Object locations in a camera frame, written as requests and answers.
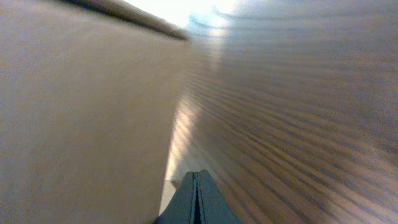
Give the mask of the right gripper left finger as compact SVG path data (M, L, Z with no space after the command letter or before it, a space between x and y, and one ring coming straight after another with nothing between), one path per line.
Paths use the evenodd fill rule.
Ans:
M154 221L155 224L193 224L197 182L194 172L187 172L166 209Z

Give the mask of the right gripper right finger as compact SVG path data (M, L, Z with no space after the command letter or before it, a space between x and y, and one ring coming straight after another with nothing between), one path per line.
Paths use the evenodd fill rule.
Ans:
M200 223L242 224L228 207L207 170L197 173L197 194Z

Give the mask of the cardboard box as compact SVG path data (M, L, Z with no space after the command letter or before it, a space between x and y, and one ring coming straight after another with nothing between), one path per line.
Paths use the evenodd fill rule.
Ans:
M1 222L153 222L188 47L66 1L2 1Z

